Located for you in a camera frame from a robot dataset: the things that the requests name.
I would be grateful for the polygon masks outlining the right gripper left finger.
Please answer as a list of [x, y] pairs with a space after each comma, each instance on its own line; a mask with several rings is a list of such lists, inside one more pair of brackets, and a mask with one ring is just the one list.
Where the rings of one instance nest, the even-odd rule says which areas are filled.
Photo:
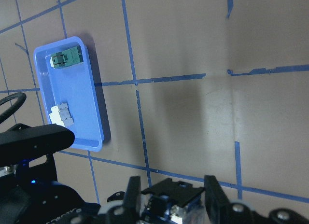
[[141, 203], [141, 181], [140, 176], [132, 176], [129, 178], [126, 194], [123, 200], [123, 207], [129, 210], [135, 216], [140, 214]]

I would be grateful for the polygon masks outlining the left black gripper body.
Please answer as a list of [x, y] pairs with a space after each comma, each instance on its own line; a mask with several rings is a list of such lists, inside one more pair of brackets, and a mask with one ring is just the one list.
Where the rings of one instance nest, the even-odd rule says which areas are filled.
[[97, 215], [101, 207], [85, 202], [71, 187], [57, 181], [53, 154], [42, 164], [30, 167], [34, 160], [0, 157], [2, 167], [13, 167], [0, 178], [0, 222], [2, 224], [56, 224], [78, 209]]

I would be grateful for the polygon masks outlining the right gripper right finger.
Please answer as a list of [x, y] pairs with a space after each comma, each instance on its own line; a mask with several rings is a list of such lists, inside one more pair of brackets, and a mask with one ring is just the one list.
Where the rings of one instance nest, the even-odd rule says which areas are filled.
[[229, 199], [221, 188], [216, 177], [204, 176], [205, 208], [211, 222], [226, 222]]

